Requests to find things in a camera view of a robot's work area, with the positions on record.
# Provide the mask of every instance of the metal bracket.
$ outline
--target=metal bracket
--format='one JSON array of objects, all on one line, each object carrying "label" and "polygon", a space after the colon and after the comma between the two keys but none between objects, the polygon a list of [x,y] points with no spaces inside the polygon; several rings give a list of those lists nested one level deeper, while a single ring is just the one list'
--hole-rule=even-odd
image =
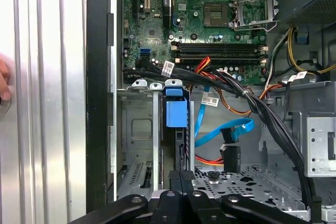
[{"label": "metal bracket", "polygon": [[322,206],[322,220],[325,222],[336,222],[336,206]]},{"label": "metal bracket", "polygon": [[336,118],[307,118],[307,177],[336,177]]},{"label": "metal bracket", "polygon": [[135,82],[133,82],[132,87],[134,88],[147,88],[147,81],[146,80],[136,80]]},{"label": "metal bracket", "polygon": [[164,82],[165,87],[182,87],[183,82],[179,79],[168,79]]},{"label": "metal bracket", "polygon": [[[267,1],[267,19],[265,20],[252,20],[250,23],[245,24],[244,22],[244,4],[246,3],[252,3],[256,1]],[[236,13],[236,17],[233,20],[234,23],[234,29],[235,30],[265,30],[265,31],[271,31],[273,28],[275,28],[278,24],[278,20],[273,20],[274,17],[279,12],[279,9],[275,9],[275,6],[278,5],[278,2],[276,0],[234,0],[233,1],[233,9]],[[267,24],[273,24],[273,26],[270,29],[266,28]]]},{"label": "metal bracket", "polygon": [[161,83],[152,83],[149,85],[149,89],[152,91],[160,91],[162,90],[162,84]]}]

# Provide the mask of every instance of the sticker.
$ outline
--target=sticker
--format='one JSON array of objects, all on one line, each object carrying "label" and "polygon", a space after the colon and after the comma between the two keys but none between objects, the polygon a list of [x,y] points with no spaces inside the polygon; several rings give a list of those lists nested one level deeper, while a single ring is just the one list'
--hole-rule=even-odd
[{"label": "sticker", "polygon": [[187,10],[186,4],[178,4],[178,10]]},{"label": "sticker", "polygon": [[295,80],[295,77],[296,77],[296,74],[293,74],[293,75],[289,78],[288,82],[292,82],[292,81],[294,81],[294,80]]},{"label": "sticker", "polygon": [[174,63],[171,63],[171,62],[166,60],[164,62],[164,65],[163,65],[161,75],[166,76],[166,77],[170,77],[170,75],[173,72],[174,65],[175,65]]},{"label": "sticker", "polygon": [[201,104],[217,107],[219,99],[215,97],[208,97],[208,95],[208,92],[203,92]]},{"label": "sticker", "polygon": [[307,74],[307,71],[303,71],[303,72],[299,72],[296,77],[295,80],[299,80],[299,79],[303,79]]}]

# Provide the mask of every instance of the perforated metal panel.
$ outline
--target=perforated metal panel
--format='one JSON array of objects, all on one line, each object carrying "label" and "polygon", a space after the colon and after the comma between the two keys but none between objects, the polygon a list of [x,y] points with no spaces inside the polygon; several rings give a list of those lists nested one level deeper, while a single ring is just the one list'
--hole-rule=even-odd
[{"label": "perforated metal panel", "polygon": [[290,20],[293,24],[330,24],[336,22],[336,0],[315,0]]}]

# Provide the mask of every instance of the blue plastic latch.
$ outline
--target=blue plastic latch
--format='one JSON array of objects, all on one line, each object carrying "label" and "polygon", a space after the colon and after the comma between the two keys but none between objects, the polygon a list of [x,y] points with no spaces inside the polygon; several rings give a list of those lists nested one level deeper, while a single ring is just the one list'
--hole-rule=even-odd
[{"label": "blue plastic latch", "polygon": [[182,97],[183,91],[182,88],[166,88],[167,97]]},{"label": "blue plastic latch", "polygon": [[187,127],[187,102],[169,101],[166,103],[166,125],[167,127]]}]

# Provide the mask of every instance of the black cable bundle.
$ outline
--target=black cable bundle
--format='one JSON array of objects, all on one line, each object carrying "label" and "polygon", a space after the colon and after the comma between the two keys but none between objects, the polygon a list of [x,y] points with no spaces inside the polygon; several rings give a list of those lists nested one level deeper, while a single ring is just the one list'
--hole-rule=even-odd
[{"label": "black cable bundle", "polygon": [[[149,75],[152,75],[153,78],[156,78],[156,76],[159,78],[163,77],[161,75],[162,70],[150,64],[150,62],[145,59],[139,61],[139,66],[143,67],[148,72],[131,69],[128,69],[125,72],[128,74],[136,74],[141,77],[148,77]],[[283,121],[259,97],[244,89],[231,75],[225,72],[219,72],[216,69],[207,69],[207,71],[208,70],[210,70],[213,75],[221,78],[223,81],[211,80],[207,77],[201,76],[200,74],[179,68],[173,69],[171,78],[181,79],[190,83],[209,85],[245,98],[251,111],[259,115],[262,122],[267,125],[268,130],[276,143],[294,163],[300,180],[302,201],[307,207],[311,207],[312,197],[316,194],[314,183],[311,178],[304,176],[305,168],[303,155],[291,138],[289,131],[284,125]]]}]

